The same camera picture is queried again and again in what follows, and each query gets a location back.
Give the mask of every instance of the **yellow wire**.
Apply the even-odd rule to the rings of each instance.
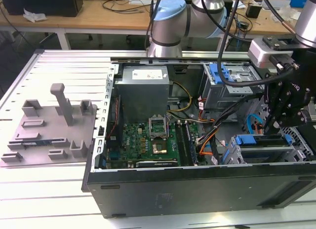
[[[185,92],[186,92],[186,93],[188,94],[188,96],[189,96],[190,101],[189,101],[188,105],[187,105],[186,107],[184,107],[184,108],[176,109],[176,110],[169,110],[169,111],[170,111],[170,112],[182,112],[182,111],[185,111],[187,108],[190,107],[190,105],[191,105],[191,103],[192,103],[192,96],[190,95],[190,93],[187,91],[187,89],[186,89],[184,86],[182,86],[181,84],[179,84],[178,82],[175,82],[175,81],[174,81],[174,83],[177,84],[177,85],[179,85],[183,90],[185,90]]]

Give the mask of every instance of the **computer case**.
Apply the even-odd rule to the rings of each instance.
[[[24,9],[32,13],[76,17],[83,0],[2,0],[10,15],[21,15]]]

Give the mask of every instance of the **orange wire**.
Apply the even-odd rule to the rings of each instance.
[[[211,136],[208,137],[208,139],[204,142],[204,144],[202,145],[202,148],[201,150],[199,151],[199,154],[202,155],[202,154],[209,154],[209,155],[213,155],[213,153],[204,153],[203,150],[207,144],[207,142],[217,133],[218,129],[213,133],[211,134]]]

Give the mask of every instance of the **red wire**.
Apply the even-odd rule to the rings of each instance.
[[[110,136],[112,135],[112,133],[115,129],[115,126],[117,125],[118,112],[119,112],[119,99],[117,98],[116,107],[115,107],[115,123],[114,123],[113,128],[111,129],[110,133],[108,134],[107,139],[110,138]]]

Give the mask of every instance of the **wooden desk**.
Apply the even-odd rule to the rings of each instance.
[[[139,5],[115,5],[113,8],[126,9]],[[83,7],[77,17],[48,16],[47,20],[40,22],[29,22],[23,16],[11,16],[6,10],[9,21],[21,32],[51,32],[58,35],[62,49],[70,49],[66,33],[91,33],[91,34],[125,34],[125,35],[145,35],[149,23],[149,14],[144,8],[140,8],[143,13],[120,14],[106,10],[102,7],[100,0],[84,0]],[[238,9],[238,13],[245,15],[245,9]],[[249,38],[267,34],[289,33],[280,22],[275,23],[271,19],[271,12],[261,10],[257,19],[250,19],[253,28],[247,34]],[[14,31],[5,18],[0,14],[0,30]],[[235,24],[231,28],[231,33],[235,31]]]

